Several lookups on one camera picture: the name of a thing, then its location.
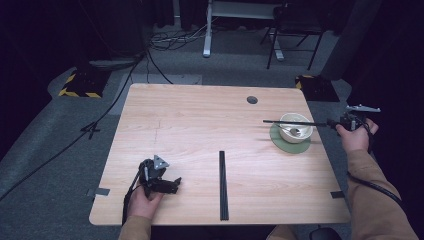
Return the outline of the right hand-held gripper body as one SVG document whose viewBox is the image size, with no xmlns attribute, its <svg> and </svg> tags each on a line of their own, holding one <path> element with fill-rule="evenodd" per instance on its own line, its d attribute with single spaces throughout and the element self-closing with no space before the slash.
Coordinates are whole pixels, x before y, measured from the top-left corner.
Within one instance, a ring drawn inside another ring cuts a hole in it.
<svg viewBox="0 0 424 240">
<path fill-rule="evenodd" d="M 346 111 L 340 117 L 340 124 L 349 131 L 358 129 L 366 122 L 367 113 L 380 113 L 380 108 L 372 108 L 362 104 L 346 107 Z"/>
</svg>

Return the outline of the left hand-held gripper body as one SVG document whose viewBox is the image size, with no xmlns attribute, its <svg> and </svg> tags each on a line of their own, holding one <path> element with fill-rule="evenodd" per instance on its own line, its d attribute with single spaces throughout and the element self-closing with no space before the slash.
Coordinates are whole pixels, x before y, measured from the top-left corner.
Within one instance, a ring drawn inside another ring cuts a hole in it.
<svg viewBox="0 0 424 240">
<path fill-rule="evenodd" d="M 156 192 L 156 187 L 169 186 L 161 184 L 161 179 L 169 164 L 158 155 L 152 159 L 145 159 L 139 166 L 139 182 L 143 186 L 146 196 Z"/>
</svg>

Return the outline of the white bowl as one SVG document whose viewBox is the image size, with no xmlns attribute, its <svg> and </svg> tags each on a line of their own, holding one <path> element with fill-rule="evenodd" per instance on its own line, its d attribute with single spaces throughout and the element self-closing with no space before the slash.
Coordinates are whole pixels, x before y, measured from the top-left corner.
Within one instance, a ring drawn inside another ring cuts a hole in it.
<svg viewBox="0 0 424 240">
<path fill-rule="evenodd" d="M 308 122 L 308 119 L 306 117 L 304 117 L 301 114 L 298 113 L 286 113 L 284 114 L 281 118 L 281 121 L 298 121 L 298 122 Z M 282 127 L 286 127 L 286 128 L 297 128 L 300 130 L 300 136 L 296 137 L 296 136 L 292 136 L 290 135 L 289 132 L 282 130 L 279 128 L 279 132 L 280 132 L 280 136 L 287 142 L 289 143 L 301 143 L 303 141 L 305 141 L 306 139 L 308 139 L 312 133 L 313 133 L 313 127 L 312 126 L 300 126 L 300 125 L 283 125 L 281 124 Z"/>
</svg>

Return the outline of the person's right hand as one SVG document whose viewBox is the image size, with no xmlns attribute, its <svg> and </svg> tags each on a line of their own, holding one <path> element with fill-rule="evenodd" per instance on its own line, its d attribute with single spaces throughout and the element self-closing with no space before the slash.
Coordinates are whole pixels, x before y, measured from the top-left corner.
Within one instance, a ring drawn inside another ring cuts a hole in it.
<svg viewBox="0 0 424 240">
<path fill-rule="evenodd" d="M 336 131 L 341 137 L 343 149 L 346 152 L 355 150 L 368 151 L 370 148 L 370 136 L 379 130 L 379 126 L 371 119 L 366 119 L 366 124 L 354 131 L 346 130 L 342 125 L 336 125 Z"/>
</svg>

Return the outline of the person's left hand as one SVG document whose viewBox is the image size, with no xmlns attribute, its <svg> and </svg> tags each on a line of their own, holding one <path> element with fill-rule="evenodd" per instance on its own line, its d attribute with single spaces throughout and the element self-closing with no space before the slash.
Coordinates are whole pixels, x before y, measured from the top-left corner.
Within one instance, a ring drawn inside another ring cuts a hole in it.
<svg viewBox="0 0 424 240">
<path fill-rule="evenodd" d="M 163 196 L 163 193 L 153 192 L 147 197 L 144 188 L 138 186 L 131 194 L 127 216 L 139 216 L 152 220 Z"/>
</svg>

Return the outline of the metal spoon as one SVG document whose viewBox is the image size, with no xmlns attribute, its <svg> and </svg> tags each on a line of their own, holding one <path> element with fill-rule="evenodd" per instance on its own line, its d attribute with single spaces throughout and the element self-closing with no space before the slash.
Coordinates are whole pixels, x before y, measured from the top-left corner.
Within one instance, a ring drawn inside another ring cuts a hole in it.
<svg viewBox="0 0 424 240">
<path fill-rule="evenodd" d="M 300 130 L 299 129 L 297 129 L 297 128 L 286 128 L 286 127 L 282 127 L 280 124 L 278 124 L 278 125 L 276 125 L 278 128 L 280 128 L 280 129 L 282 129 L 282 130 L 285 130 L 285 131 L 287 131 L 287 132 L 289 132 L 290 133 L 290 135 L 292 135 L 292 136 L 296 136 L 296 137 L 299 137 L 301 134 L 300 134 Z"/>
</svg>

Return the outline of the green round coaster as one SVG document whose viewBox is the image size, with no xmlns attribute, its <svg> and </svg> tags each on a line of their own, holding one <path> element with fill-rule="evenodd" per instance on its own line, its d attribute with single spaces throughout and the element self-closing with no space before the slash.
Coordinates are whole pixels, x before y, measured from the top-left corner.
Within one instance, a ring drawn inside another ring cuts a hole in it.
<svg viewBox="0 0 424 240">
<path fill-rule="evenodd" d="M 310 140 L 311 136 L 301 143 L 293 144 L 293 143 L 289 143 L 285 141 L 280 136 L 279 128 L 276 126 L 276 124 L 271 126 L 269 134 L 270 134 L 270 139 L 279 149 L 291 154 L 303 153 L 310 147 L 310 144 L 311 144 L 311 140 Z"/>
</svg>

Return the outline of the black tape cross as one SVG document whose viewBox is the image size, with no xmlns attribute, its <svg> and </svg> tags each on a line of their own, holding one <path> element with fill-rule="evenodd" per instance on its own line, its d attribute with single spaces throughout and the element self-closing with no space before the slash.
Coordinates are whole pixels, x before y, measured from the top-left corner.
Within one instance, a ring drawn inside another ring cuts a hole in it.
<svg viewBox="0 0 424 240">
<path fill-rule="evenodd" d="M 81 132 L 88 133 L 88 139 L 91 140 L 96 132 L 99 132 L 99 129 L 97 128 L 98 123 L 92 122 L 83 128 L 80 129 Z"/>
</svg>

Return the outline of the grey pillar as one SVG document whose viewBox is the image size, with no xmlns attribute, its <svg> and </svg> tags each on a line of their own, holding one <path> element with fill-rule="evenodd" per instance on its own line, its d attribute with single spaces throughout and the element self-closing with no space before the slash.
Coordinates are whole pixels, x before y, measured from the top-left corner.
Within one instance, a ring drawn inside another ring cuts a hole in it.
<svg viewBox="0 0 424 240">
<path fill-rule="evenodd" d="M 361 42 L 369 30 L 382 0 L 355 0 L 336 45 L 320 76 L 328 81 L 338 81 L 353 61 Z"/>
</svg>

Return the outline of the black chair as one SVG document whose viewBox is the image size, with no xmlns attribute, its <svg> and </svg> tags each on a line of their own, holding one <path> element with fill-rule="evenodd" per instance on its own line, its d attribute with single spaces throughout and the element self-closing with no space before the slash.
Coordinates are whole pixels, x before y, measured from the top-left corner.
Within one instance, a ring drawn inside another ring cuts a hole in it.
<svg viewBox="0 0 424 240">
<path fill-rule="evenodd" d="M 294 49 L 288 51 L 299 51 L 299 46 L 309 37 L 317 36 L 318 39 L 313 49 L 303 49 L 303 52 L 311 52 L 312 56 L 307 69 L 310 70 L 318 51 L 324 33 L 328 30 L 328 19 L 323 5 L 315 4 L 312 0 L 284 0 L 280 6 L 273 9 L 273 21 L 268 27 L 261 43 L 266 37 L 271 40 L 268 62 L 269 69 L 272 56 L 277 50 L 283 51 L 276 46 L 279 36 L 300 36 L 302 39 Z"/>
</svg>

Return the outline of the dark rounded object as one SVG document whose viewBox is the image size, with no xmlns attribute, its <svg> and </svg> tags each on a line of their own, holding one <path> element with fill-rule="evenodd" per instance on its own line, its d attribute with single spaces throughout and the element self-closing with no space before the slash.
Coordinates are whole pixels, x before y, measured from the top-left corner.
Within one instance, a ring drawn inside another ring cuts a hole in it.
<svg viewBox="0 0 424 240">
<path fill-rule="evenodd" d="M 340 235 L 332 228 L 318 228 L 309 234 L 310 240 L 342 240 Z"/>
</svg>

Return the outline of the black yellow striped floor base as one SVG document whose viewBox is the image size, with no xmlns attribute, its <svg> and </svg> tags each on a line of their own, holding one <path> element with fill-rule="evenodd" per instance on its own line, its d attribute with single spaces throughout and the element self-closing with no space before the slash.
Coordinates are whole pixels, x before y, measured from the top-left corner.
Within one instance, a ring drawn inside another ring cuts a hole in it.
<svg viewBox="0 0 424 240">
<path fill-rule="evenodd" d="M 110 75 L 110 71 L 74 70 L 65 81 L 59 96 L 102 98 Z"/>
</svg>

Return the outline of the grey stand base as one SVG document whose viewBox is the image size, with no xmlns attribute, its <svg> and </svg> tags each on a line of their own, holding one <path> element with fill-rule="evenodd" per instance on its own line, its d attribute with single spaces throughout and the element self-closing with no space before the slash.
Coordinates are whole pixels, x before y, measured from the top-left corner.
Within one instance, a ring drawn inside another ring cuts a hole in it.
<svg viewBox="0 0 424 240">
<path fill-rule="evenodd" d="M 89 62 L 89 67 L 98 71 L 118 71 L 132 68 L 140 62 L 140 59 L 116 59 L 116 60 L 93 60 Z"/>
</svg>

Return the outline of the person's leg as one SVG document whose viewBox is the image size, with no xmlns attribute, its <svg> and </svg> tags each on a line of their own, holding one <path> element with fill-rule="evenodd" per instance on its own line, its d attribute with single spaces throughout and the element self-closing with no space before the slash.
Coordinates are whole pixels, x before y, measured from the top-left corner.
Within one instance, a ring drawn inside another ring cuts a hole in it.
<svg viewBox="0 0 424 240">
<path fill-rule="evenodd" d="M 297 236 L 291 226 L 277 225 L 268 234 L 266 240 L 297 240 Z"/>
</svg>

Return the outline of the white desk frame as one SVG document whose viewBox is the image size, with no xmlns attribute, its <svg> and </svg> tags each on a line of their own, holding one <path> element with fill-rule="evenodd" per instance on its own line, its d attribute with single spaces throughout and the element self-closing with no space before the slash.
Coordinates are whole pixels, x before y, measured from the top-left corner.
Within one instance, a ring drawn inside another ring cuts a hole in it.
<svg viewBox="0 0 424 240">
<path fill-rule="evenodd" d="M 214 17 L 272 20 L 275 7 L 277 4 L 208 0 L 203 56 L 205 58 L 211 56 L 212 19 Z"/>
</svg>

